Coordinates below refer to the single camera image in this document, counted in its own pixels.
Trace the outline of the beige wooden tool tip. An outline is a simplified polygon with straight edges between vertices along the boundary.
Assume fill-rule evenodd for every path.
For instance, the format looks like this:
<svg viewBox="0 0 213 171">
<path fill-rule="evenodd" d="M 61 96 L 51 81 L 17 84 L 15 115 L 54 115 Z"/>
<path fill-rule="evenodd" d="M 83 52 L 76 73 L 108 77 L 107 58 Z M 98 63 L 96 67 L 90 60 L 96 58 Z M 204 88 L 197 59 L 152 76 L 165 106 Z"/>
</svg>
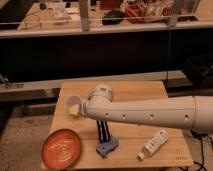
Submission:
<svg viewBox="0 0 213 171">
<path fill-rule="evenodd" d="M 79 105 L 75 104 L 68 108 L 68 113 L 73 116 L 77 116 L 79 114 Z"/>
</svg>

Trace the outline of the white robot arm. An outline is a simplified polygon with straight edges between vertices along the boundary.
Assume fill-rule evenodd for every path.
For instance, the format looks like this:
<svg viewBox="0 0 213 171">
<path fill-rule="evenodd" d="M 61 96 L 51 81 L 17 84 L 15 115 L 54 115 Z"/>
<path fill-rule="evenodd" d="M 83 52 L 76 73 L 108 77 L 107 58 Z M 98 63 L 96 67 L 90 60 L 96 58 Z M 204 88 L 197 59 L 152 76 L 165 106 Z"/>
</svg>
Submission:
<svg viewBox="0 0 213 171">
<path fill-rule="evenodd" d="M 213 133 L 213 97 L 183 96 L 140 101 L 113 102 L 113 90 L 96 86 L 81 99 L 69 96 L 65 102 L 74 116 L 95 120 L 192 129 Z"/>
</svg>

